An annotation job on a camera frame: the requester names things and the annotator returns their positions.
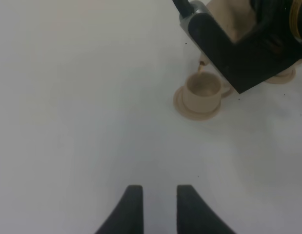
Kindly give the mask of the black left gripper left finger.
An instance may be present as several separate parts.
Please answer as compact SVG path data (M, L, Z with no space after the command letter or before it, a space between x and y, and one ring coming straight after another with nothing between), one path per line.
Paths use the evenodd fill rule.
M98 234L143 234L143 188L130 185Z

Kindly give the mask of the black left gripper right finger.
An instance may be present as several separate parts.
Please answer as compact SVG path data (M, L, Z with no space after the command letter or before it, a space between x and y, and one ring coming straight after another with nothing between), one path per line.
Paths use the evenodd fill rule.
M177 186L177 233L233 234L234 231L200 197L191 185Z

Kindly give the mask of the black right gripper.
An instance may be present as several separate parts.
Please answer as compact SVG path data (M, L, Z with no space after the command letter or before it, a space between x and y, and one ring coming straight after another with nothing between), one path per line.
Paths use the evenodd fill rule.
M251 0L264 67L280 73L302 60L302 0Z

